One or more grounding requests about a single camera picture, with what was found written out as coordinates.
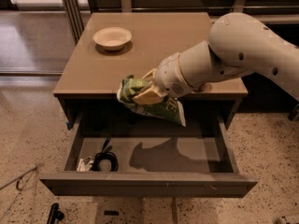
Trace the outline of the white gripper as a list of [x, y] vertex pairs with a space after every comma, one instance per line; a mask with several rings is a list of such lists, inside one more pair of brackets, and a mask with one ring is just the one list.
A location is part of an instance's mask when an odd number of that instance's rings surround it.
[[155, 80], [157, 86], [150, 85], [139, 91], [133, 97], [138, 105], [159, 104], [167, 95], [179, 98], [193, 91], [182, 75], [178, 52], [165, 58], [157, 69], [152, 68], [142, 79], [147, 82]]

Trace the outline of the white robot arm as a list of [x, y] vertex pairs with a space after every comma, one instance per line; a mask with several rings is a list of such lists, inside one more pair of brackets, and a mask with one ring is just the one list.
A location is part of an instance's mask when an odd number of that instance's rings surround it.
[[221, 16], [208, 39], [164, 59], [144, 79], [149, 83], [134, 96], [139, 105], [179, 98], [210, 82], [258, 73], [299, 98], [299, 48], [244, 13]]

